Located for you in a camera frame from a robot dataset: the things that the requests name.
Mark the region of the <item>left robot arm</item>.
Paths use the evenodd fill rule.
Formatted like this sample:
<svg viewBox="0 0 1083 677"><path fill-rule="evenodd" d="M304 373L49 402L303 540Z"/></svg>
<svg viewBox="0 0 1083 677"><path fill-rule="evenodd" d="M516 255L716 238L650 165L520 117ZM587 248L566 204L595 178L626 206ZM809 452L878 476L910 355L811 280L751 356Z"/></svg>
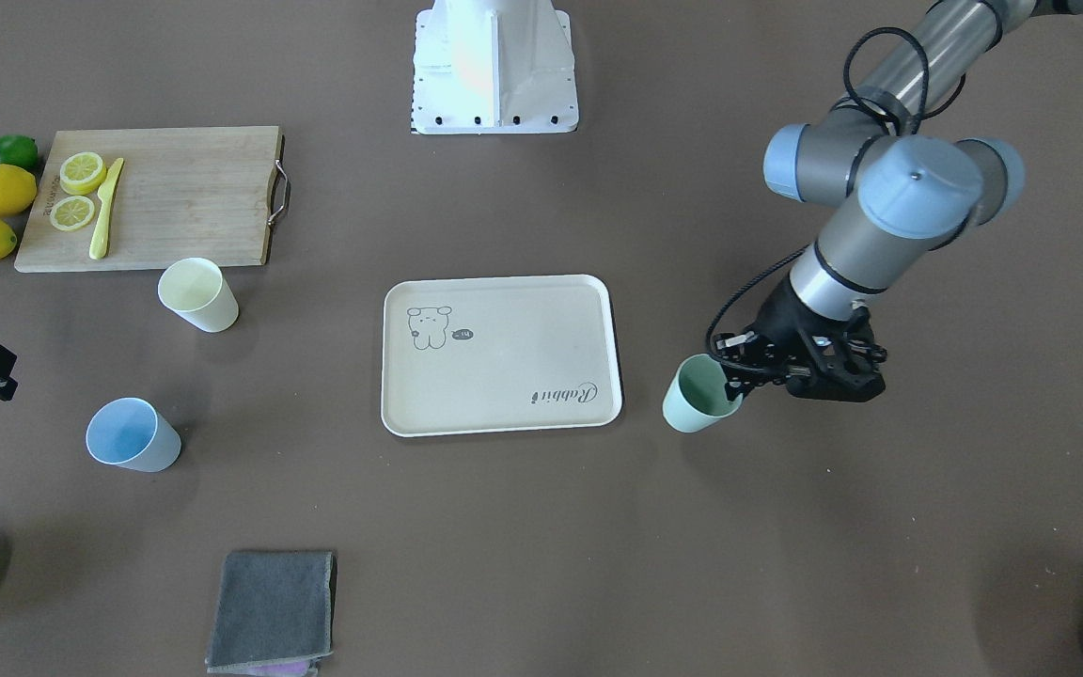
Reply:
<svg viewBox="0 0 1083 677"><path fill-rule="evenodd" d="M790 125L766 147L771 192L833 207L812 244L785 258L790 273L739 334L706 330L736 404L764 385L794 396L869 401L885 389L887 351L870 305L930 250L983 226L1017 201L1026 168L1009 143L937 140L919 125L950 106L975 61L1026 19L1083 14L1083 1L936 1L902 44L818 125Z"/></svg>

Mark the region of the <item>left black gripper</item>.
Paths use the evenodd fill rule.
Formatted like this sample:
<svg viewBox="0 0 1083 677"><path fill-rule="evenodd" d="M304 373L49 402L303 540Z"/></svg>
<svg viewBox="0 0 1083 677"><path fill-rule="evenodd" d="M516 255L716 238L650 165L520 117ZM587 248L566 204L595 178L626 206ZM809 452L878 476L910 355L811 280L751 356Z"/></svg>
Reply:
<svg viewBox="0 0 1083 677"><path fill-rule="evenodd" d="M738 338L719 336L719 368L727 402L740 403L764 385L786 386L796 398L867 402L884 393L880 364L888 352L875 341L865 305L841 321L812 312L791 281L777 284L758 316Z"/></svg>

